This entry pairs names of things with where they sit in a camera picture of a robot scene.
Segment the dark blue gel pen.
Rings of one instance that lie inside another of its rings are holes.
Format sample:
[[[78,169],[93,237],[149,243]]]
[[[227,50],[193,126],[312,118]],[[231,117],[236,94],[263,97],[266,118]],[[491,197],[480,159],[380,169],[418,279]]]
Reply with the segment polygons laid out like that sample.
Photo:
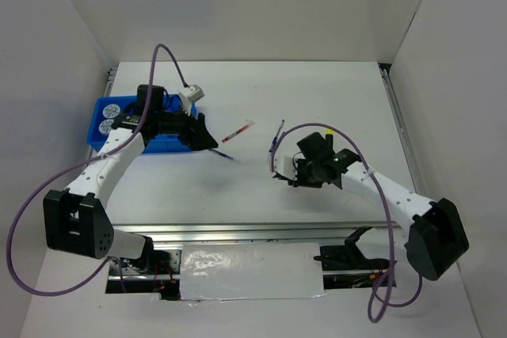
[[[213,154],[220,156],[221,158],[226,158],[229,161],[234,161],[234,158],[232,156],[225,154],[223,152],[220,152],[216,149],[209,149],[209,151],[212,152]]]

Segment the yellow cap black highlighter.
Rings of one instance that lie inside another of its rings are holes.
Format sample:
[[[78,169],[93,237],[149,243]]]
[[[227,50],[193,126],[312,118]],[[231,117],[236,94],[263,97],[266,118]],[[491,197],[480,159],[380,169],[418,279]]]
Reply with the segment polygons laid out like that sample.
[[[334,132],[331,129],[326,129],[325,140],[330,148],[334,146]]]

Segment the blue grip ballpoint pen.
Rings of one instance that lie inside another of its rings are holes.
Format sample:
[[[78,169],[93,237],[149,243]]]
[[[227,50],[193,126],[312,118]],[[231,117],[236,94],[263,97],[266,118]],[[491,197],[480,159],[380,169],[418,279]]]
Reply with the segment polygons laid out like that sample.
[[[269,147],[269,153],[272,153],[272,152],[273,152],[273,149],[274,149],[274,147],[276,146],[276,143],[277,143],[277,141],[278,141],[278,138],[280,137],[280,134],[281,134],[282,129],[283,129],[283,127],[284,127],[284,123],[285,123],[285,120],[284,120],[284,119],[282,119],[282,120],[280,121],[280,125],[279,125],[279,127],[278,127],[278,129],[277,129],[277,131],[276,131],[276,134],[275,134],[275,135],[274,135],[274,137],[273,137],[273,140],[272,140],[271,146]]]

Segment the white foil cover plate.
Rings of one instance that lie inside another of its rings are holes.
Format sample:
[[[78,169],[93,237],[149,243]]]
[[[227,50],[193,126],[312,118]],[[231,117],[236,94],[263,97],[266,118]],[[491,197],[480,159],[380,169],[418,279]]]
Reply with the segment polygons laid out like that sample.
[[[325,294],[317,243],[186,245],[180,293],[190,301],[317,298]]]

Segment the blue plastic divided bin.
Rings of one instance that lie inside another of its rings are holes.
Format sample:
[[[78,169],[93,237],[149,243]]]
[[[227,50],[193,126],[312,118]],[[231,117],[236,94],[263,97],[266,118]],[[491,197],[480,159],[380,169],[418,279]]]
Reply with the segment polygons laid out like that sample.
[[[102,115],[102,110],[107,104],[118,104],[121,111],[130,103],[136,101],[136,96],[124,97],[100,97],[97,99],[93,111],[93,117],[87,135],[87,143],[98,154],[111,153],[116,148],[122,146],[132,136],[132,131],[127,129],[111,129],[107,136],[101,135],[98,131],[98,125],[102,120],[106,120]],[[187,153],[191,150],[181,144],[174,135],[159,135],[149,141],[144,148],[143,154],[179,154]]]

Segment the aluminium rail frame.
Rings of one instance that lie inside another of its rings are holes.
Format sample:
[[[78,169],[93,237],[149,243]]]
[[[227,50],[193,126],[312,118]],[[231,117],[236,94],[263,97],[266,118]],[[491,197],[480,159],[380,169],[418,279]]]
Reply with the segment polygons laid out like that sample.
[[[213,240],[281,239],[315,231],[382,227],[383,209],[333,185],[293,188],[273,179],[268,150],[282,119],[277,157],[326,125],[336,150],[358,147],[368,165],[417,193],[384,76],[374,62],[184,62],[200,85],[198,109],[220,143],[213,153],[144,154],[114,188],[106,212],[119,230],[158,241],[177,233]],[[247,120],[255,124],[222,143]]]

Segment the red gel pen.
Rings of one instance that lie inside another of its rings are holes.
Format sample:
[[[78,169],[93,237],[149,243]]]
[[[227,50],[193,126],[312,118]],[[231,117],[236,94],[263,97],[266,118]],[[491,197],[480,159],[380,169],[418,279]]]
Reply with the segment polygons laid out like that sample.
[[[230,133],[229,135],[224,137],[221,140],[221,142],[225,143],[225,142],[232,140],[235,136],[243,133],[244,131],[246,131],[247,129],[252,127],[254,124],[255,124],[255,122],[253,120],[247,120],[243,126],[241,126],[240,128],[236,129],[235,131],[233,131],[232,133]]]

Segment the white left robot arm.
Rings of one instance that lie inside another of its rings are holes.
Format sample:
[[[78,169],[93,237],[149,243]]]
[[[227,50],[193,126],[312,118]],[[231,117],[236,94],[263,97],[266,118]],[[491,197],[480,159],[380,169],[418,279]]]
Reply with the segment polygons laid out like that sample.
[[[161,86],[139,86],[136,101],[113,120],[91,163],[65,189],[47,193],[43,211],[48,248],[94,259],[127,259],[139,274],[153,270],[156,254],[152,239],[117,230],[109,220],[106,207],[114,188],[159,135],[172,135],[192,151],[218,146],[206,128],[204,114],[193,115],[193,105],[204,97],[198,85],[190,85],[176,96],[180,105],[175,111],[165,107],[165,95]]]

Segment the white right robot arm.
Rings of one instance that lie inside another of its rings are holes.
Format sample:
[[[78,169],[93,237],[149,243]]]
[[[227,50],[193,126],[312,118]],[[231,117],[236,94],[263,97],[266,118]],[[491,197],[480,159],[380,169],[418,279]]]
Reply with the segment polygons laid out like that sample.
[[[314,132],[297,142],[300,159],[276,159],[285,135],[269,151],[270,171],[292,187],[346,190],[389,212],[390,220],[408,233],[406,257],[417,274],[438,280],[470,247],[456,205],[449,199],[421,196],[367,165],[356,150],[335,151],[333,139]]]

